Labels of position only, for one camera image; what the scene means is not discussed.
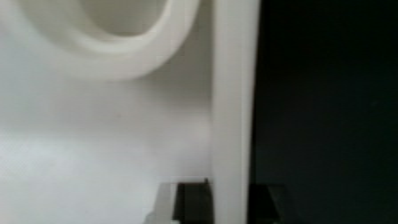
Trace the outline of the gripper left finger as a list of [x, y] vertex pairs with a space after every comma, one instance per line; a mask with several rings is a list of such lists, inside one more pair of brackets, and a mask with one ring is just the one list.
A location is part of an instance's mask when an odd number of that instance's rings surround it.
[[160, 184], [155, 224], [213, 224], [213, 192], [206, 179]]

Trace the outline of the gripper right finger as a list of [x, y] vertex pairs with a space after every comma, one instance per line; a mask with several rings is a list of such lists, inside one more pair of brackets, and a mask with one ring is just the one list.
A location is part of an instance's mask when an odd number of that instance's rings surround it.
[[291, 224], [288, 191], [282, 185], [250, 185], [249, 224]]

